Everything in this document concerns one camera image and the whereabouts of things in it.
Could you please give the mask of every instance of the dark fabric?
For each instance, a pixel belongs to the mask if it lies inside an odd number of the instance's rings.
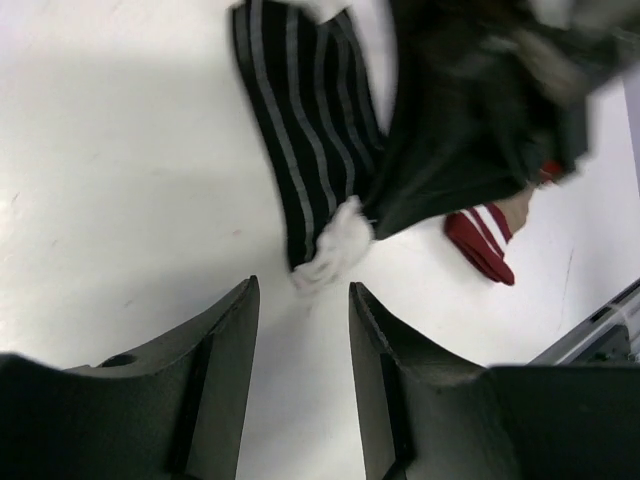
[[[618,15],[587,34],[598,18],[591,10],[575,13],[580,28],[560,31],[515,0],[389,3],[398,77],[386,139],[346,11],[317,25],[269,0],[232,10],[234,54],[280,191],[291,269],[314,257],[350,196],[381,240],[570,175],[588,150],[587,95],[640,53],[631,7],[633,21]]]
[[[291,269],[347,198],[366,196],[381,158],[366,68],[346,11],[317,25],[299,7],[231,10],[233,50],[281,195]]]
[[[638,60],[637,7],[626,4],[630,16],[596,21],[596,35],[544,27],[515,0],[390,0],[396,104],[365,202],[377,238],[508,198],[544,180],[548,160],[574,172],[588,150],[587,95]],[[617,8],[596,7],[589,18]]]

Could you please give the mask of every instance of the white stripe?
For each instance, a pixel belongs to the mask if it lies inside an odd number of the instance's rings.
[[[500,225],[498,225],[496,219],[493,217],[493,215],[491,215],[489,209],[484,205],[480,205],[479,207],[476,207],[476,212],[478,212],[478,215],[480,215],[480,218],[491,232],[491,235],[493,235],[493,238],[496,239],[496,243],[498,244],[500,249],[503,252],[506,252],[507,239],[504,238],[502,230],[500,230]]]
[[[353,182],[355,176],[355,167],[353,164],[353,158],[351,158],[351,154],[347,150],[347,148],[340,140],[338,133],[336,132],[333,123],[331,122],[331,112],[329,111],[329,105],[327,103],[327,91],[324,87],[324,60],[327,52],[327,40],[329,32],[327,28],[323,25],[319,27],[320,31],[318,33],[318,44],[316,46],[316,59],[315,59],[315,90],[316,90],[316,101],[318,102],[318,108],[320,110],[320,119],[322,120],[322,125],[324,129],[327,131],[329,135],[329,139],[331,143],[336,148],[340,157],[342,158],[342,162],[344,163],[344,169],[346,171],[346,188],[345,195],[346,198],[349,198],[353,195]]]
[[[341,36],[335,37],[338,42],[338,56],[340,65],[338,67],[338,93],[340,95],[340,103],[342,104],[342,111],[344,113],[345,123],[347,125],[347,132],[349,133],[349,138],[351,142],[358,150],[358,153],[362,157],[362,161],[365,164],[365,167],[369,173],[373,173],[373,160],[371,160],[371,156],[360,137],[358,136],[358,132],[356,132],[353,122],[353,106],[351,105],[351,99],[349,98],[349,92],[347,91],[347,68],[349,66],[349,50],[347,49],[346,41]]]
[[[478,224],[474,216],[471,214],[471,212],[469,210],[460,210],[460,213],[462,213],[465,217],[467,217],[467,220],[469,220],[471,224],[475,227],[475,229],[478,230],[478,233],[480,233],[480,235],[482,236],[486,244],[489,245],[489,248],[491,249],[491,251],[496,255],[498,255],[499,257],[502,257],[502,253],[496,252],[496,249],[493,247],[489,239],[484,236],[484,232],[482,231],[482,228],[480,227],[480,225]]]
[[[349,39],[351,48],[353,48],[355,52],[354,56],[356,59],[356,73],[358,77],[358,99],[360,100],[360,110],[362,110],[362,116],[364,117],[369,141],[373,145],[373,148],[375,148],[376,150],[382,150],[382,145],[380,145],[379,140],[378,120],[376,119],[376,114],[371,109],[371,106],[366,98],[366,92],[369,89],[369,80],[367,79],[366,75],[367,69],[362,65],[362,59],[360,58],[360,55],[358,55],[358,53],[361,52],[358,47],[358,39],[349,23],[345,23],[342,14],[338,15],[336,18],[338,20],[338,23],[344,30],[347,38]]]
[[[313,154],[316,157],[316,163],[318,164],[318,173],[320,174],[320,184],[322,190],[327,198],[327,205],[329,206],[329,215],[333,215],[336,211],[336,196],[331,188],[331,182],[329,180],[329,173],[327,172],[327,157],[322,147],[322,143],[318,138],[313,126],[309,122],[304,108],[302,107],[302,100],[300,98],[300,79],[298,77],[298,10],[289,7],[287,9],[287,71],[289,78],[289,100],[293,106],[293,112],[296,116],[296,120],[302,127],[302,131],[309,140],[311,148],[313,148]]]
[[[249,3],[249,6],[251,7],[251,11],[249,12],[251,15],[249,38],[251,53],[253,54],[254,64],[256,66],[258,88],[260,89],[260,93],[264,98],[267,110],[269,111],[269,115],[273,121],[276,135],[278,136],[278,140],[282,146],[282,151],[287,161],[287,165],[289,166],[291,180],[293,181],[298,193],[305,226],[305,261],[308,262],[313,256],[313,210],[311,209],[311,204],[309,202],[309,195],[304,186],[304,182],[302,181],[302,177],[300,176],[300,170],[296,163],[296,157],[293,153],[291,140],[289,140],[289,135],[287,134],[287,130],[284,126],[280,109],[278,108],[273,89],[271,88],[267,77],[267,67],[264,59],[264,46],[262,44],[262,0],[253,0]],[[244,27],[244,30],[246,31],[246,25],[244,25],[244,23],[239,24],[238,28],[240,27]]]

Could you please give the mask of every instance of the black plastic part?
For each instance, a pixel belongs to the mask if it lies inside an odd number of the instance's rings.
[[[0,478],[234,479],[259,303],[252,278],[97,368],[0,355]]]
[[[485,369],[410,328],[361,284],[350,304],[367,480],[398,468],[429,480],[640,478],[639,368]],[[381,356],[395,363],[403,402],[381,388]],[[395,422],[410,439],[391,433]],[[394,445],[408,440],[413,453],[401,458]]]

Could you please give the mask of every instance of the white cloth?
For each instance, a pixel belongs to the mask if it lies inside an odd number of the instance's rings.
[[[334,283],[366,255],[374,235],[361,207],[358,197],[340,205],[318,238],[313,260],[293,271],[293,282],[302,295],[317,293]]]

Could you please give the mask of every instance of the red and white striped sock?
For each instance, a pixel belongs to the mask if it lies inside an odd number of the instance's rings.
[[[488,205],[449,215],[444,231],[469,262],[494,282],[513,285],[515,276],[505,263],[509,241],[526,223],[534,189]]]
[[[493,204],[462,210],[445,220],[445,234],[487,278],[513,285],[515,277],[504,261],[512,234],[504,214]]]

